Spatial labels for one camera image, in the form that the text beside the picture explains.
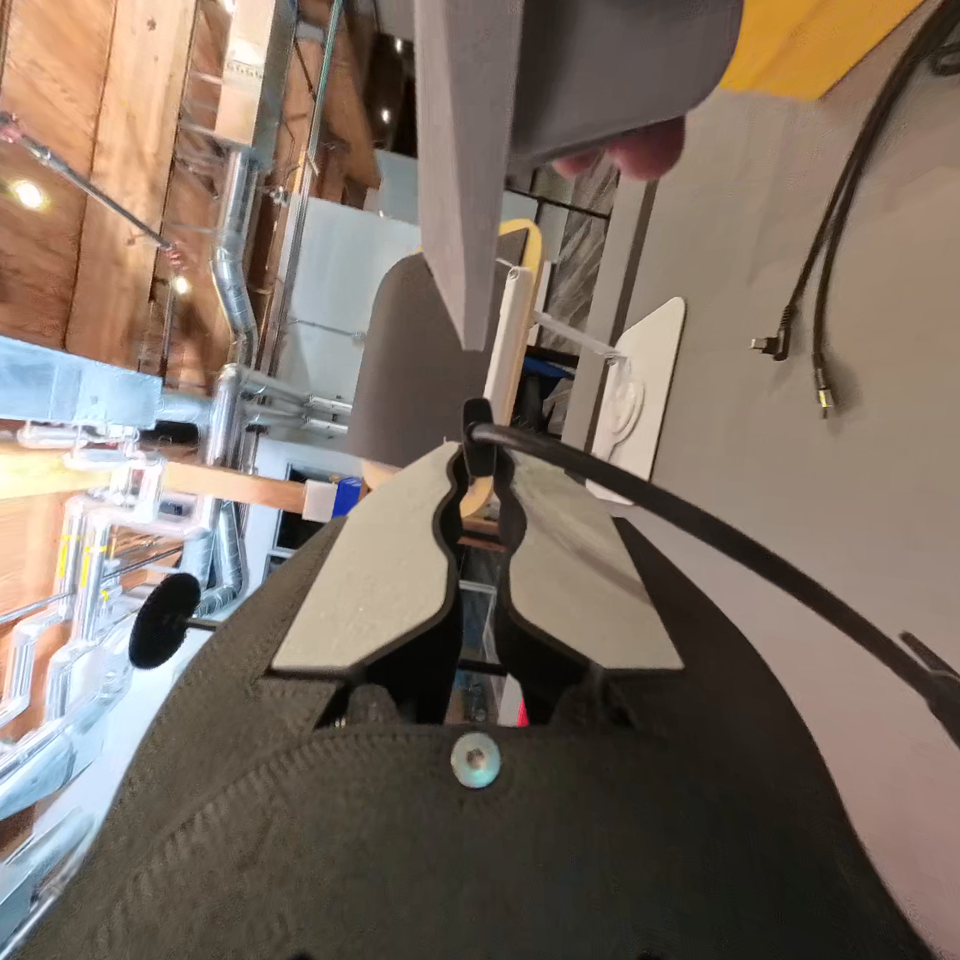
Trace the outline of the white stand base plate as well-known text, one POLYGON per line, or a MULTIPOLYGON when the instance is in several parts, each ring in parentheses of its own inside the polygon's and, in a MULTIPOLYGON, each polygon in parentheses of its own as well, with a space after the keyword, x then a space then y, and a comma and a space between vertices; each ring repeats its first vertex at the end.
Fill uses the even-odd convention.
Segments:
POLYGON ((622 333, 607 363, 591 454, 649 480, 673 385, 686 302, 676 296, 622 333))

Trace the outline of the wooden rail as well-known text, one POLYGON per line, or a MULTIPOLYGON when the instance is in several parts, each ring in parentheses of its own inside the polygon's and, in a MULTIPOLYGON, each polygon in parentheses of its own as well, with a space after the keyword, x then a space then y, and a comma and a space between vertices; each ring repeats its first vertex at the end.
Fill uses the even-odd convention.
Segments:
MULTIPOLYGON (((116 466, 72 468, 64 457, 66 452, 58 449, 28 449, 15 442, 3 442, 2 500, 76 494, 107 485, 118 471, 116 466)), ((167 463, 162 470, 162 488, 295 515, 304 515, 307 506, 305 483, 192 463, 167 463)))

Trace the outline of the rectangular metal duct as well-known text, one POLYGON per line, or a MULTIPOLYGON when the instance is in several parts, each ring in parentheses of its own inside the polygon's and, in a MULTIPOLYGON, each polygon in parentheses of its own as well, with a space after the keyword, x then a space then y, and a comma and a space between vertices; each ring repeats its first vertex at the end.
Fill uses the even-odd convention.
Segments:
POLYGON ((295 41, 295 1, 234 1, 213 134, 252 151, 262 169, 274 159, 295 41))

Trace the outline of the wooden framed dark board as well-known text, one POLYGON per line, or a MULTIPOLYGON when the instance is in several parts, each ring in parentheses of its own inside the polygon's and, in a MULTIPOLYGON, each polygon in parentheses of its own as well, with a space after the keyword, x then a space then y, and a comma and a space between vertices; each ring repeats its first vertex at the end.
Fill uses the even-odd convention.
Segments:
POLYGON ((485 397, 509 425, 545 263, 540 229, 502 221, 487 345, 465 351, 438 282, 417 251, 380 282, 366 332, 346 448, 375 491, 462 436, 463 403, 485 397))

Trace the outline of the metal stand rod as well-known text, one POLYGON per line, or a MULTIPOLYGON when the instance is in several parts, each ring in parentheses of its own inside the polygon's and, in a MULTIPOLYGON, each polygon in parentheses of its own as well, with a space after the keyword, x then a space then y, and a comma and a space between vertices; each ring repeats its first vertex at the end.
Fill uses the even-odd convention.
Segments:
POLYGON ((615 346, 602 342, 597 338, 587 335, 587 332, 579 330, 567 323, 561 323, 560 320, 543 311, 535 311, 533 318, 535 323, 542 326, 545 330, 551 332, 566 342, 576 343, 579 348, 602 357, 607 363, 621 363, 628 360, 628 357, 618 351, 615 346))

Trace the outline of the silver metal pipe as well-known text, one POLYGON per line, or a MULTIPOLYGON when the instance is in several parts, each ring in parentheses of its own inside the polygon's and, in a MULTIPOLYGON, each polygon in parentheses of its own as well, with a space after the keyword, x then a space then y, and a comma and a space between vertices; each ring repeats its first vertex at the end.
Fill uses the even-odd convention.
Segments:
POLYGON ((215 385, 203 463, 231 467, 247 425, 343 434, 353 409, 346 400, 299 390, 250 366, 225 364, 215 385))

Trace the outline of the silver air duct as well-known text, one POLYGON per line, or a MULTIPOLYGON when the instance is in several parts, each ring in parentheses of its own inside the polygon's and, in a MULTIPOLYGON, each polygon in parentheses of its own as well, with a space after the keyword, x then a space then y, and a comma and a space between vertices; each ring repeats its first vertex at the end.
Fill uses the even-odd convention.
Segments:
POLYGON ((259 165, 250 150, 232 150, 213 230, 210 274, 222 314, 231 329, 229 363, 250 366, 255 358, 256 314, 247 291, 246 248, 258 192, 259 165))

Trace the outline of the silver flexible duct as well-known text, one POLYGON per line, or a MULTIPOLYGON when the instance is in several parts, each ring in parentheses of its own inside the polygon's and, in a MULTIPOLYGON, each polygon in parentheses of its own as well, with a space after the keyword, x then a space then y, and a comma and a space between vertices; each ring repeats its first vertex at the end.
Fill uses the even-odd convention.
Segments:
POLYGON ((215 531, 194 535, 183 544, 180 571, 195 576, 201 596, 195 616, 213 617, 246 592, 247 568, 237 507, 223 501, 215 531))

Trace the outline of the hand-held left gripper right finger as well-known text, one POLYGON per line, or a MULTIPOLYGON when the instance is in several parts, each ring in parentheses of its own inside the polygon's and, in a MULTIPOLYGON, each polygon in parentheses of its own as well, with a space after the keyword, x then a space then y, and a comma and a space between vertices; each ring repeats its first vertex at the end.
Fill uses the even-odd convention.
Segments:
POLYGON ((558 466, 505 454, 500 497, 511 605, 526 625, 615 672, 683 660, 600 498, 558 466))

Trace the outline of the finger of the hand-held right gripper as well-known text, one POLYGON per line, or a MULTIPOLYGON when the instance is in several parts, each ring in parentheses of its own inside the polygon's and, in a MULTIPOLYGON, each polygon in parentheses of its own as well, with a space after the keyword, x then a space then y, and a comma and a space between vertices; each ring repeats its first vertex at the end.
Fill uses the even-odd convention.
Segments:
POLYGON ((421 248, 466 351, 488 335, 521 31, 521 1, 414 3, 421 248))

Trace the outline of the yellow plastic bin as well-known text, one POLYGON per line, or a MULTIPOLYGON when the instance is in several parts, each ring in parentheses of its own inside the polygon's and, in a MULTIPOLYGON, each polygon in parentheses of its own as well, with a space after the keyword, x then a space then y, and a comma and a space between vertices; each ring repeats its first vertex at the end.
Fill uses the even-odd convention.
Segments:
POLYGON ((813 102, 920 4, 744 1, 737 47, 719 87, 813 102))

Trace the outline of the black pole stand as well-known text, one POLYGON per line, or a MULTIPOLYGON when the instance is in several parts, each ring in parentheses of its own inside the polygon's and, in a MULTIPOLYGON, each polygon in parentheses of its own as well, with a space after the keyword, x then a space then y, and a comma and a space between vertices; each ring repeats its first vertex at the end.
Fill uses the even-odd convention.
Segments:
POLYGON ((215 632, 218 622, 197 614, 201 599, 198 579, 174 573, 158 585, 139 607, 128 641, 128 659, 137 669, 168 662, 191 629, 215 632))

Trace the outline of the grey lettered USB hub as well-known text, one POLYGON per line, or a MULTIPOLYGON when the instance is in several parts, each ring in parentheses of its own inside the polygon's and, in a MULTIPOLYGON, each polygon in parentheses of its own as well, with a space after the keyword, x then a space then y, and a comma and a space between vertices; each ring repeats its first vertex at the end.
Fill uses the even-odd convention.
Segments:
POLYGON ((484 397, 465 402, 462 422, 463 452, 475 477, 494 476, 500 451, 517 452, 594 482, 628 504, 648 510, 750 570, 846 634, 910 686, 959 747, 959 672, 916 637, 904 634, 901 641, 895 641, 786 558, 688 500, 554 437, 496 424, 491 403, 484 397))

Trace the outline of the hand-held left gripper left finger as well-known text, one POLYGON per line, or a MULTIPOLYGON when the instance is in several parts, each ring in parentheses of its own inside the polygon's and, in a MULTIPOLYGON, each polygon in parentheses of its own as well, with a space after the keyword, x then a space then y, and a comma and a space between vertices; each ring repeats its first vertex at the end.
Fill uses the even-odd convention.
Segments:
POLYGON ((462 445, 444 443, 357 503, 277 649, 277 672, 353 672, 420 637, 459 598, 462 445))

